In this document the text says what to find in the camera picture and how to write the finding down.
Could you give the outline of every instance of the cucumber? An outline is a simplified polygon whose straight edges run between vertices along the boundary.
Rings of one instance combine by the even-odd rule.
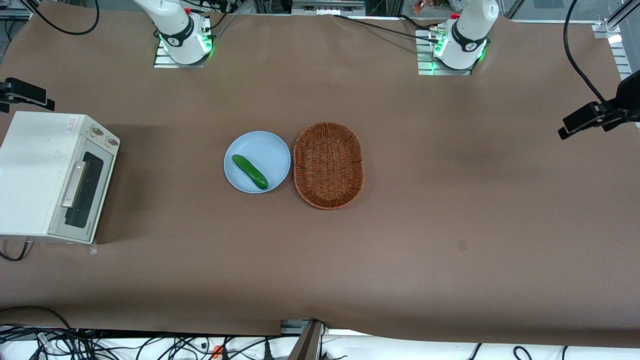
[[[265,190],[269,187],[269,183],[267,182],[267,178],[262,175],[258,169],[256,169],[251,161],[247,160],[242,155],[233,155],[231,160],[242,170],[244,173],[253,181],[253,183],[258,186],[260,189]]]

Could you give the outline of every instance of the woven basket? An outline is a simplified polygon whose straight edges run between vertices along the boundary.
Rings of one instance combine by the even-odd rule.
[[[356,134],[334,122],[306,128],[293,147],[293,179],[302,199],[312,206],[332,210],[351,204],[364,185]]]

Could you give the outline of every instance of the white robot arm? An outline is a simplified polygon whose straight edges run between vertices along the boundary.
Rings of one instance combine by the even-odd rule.
[[[193,64],[206,59],[212,49],[209,19],[183,8],[179,0],[133,1],[149,14],[175,62]]]
[[[482,55],[488,43],[487,34],[498,19],[495,0],[467,0],[459,19],[440,24],[446,33],[435,48],[434,55],[453,69],[468,69]]]

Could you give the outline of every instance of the white toaster oven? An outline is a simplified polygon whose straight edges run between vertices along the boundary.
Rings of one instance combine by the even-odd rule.
[[[17,111],[0,147],[0,235],[93,243],[119,147],[87,115]]]

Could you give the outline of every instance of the plate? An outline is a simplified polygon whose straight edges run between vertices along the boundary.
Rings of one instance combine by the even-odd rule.
[[[269,187],[260,189],[231,159],[244,156],[262,172]],[[225,154],[225,175],[236,189],[246,193],[264,193],[275,189],[284,181],[291,167],[291,153],[287,144],[276,134],[252,131],[235,139]]]

